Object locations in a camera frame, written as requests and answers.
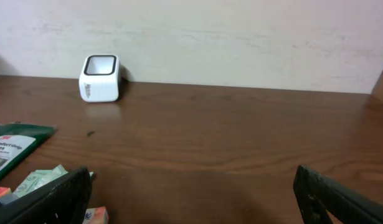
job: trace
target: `black object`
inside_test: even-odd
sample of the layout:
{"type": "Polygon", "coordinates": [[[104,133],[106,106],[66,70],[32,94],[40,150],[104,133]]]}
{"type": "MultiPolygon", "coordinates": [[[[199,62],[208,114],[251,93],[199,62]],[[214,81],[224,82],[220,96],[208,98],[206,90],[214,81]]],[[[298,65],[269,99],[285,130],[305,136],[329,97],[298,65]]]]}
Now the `black object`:
{"type": "Polygon", "coordinates": [[[80,168],[5,205],[0,224],[81,224],[92,192],[87,168],[80,168]]]}
{"type": "Polygon", "coordinates": [[[299,166],[293,190],[305,224],[332,223],[329,211],[343,223],[383,223],[383,206],[306,166],[299,166]]]}

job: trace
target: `white wall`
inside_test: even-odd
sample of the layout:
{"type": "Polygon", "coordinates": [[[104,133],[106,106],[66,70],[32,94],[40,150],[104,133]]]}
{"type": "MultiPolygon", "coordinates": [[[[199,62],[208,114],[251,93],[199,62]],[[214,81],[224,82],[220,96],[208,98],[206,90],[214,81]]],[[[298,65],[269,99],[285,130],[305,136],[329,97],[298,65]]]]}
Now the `white wall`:
{"type": "Polygon", "coordinates": [[[77,78],[95,53],[141,82],[369,93],[383,0],[0,0],[1,73],[77,78]]]}

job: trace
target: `3m logo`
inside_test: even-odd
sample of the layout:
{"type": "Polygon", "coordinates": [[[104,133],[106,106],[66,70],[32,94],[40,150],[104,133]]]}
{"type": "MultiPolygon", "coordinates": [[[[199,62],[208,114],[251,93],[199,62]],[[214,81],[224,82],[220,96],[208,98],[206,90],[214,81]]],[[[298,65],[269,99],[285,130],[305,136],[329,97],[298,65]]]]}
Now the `3m logo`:
{"type": "Polygon", "coordinates": [[[90,84],[87,84],[87,83],[84,83],[84,84],[85,84],[86,96],[87,96],[87,98],[89,98],[89,96],[90,96],[90,88],[92,86],[90,86],[90,84]]]}
{"type": "Polygon", "coordinates": [[[11,136],[1,136],[0,140],[10,139],[10,138],[11,138],[11,136]]]}

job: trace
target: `brown wooden tabletop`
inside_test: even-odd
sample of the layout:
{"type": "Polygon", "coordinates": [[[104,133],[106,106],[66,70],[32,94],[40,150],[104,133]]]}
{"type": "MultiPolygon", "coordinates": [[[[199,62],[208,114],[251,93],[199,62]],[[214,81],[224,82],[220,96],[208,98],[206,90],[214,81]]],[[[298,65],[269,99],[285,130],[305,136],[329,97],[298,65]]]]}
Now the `brown wooden tabletop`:
{"type": "Polygon", "coordinates": [[[111,224],[303,223],[299,164],[383,204],[383,103],[369,95],[132,83],[92,104],[77,80],[0,77],[0,123],[13,121],[58,131],[0,186],[87,166],[89,207],[111,224]]]}

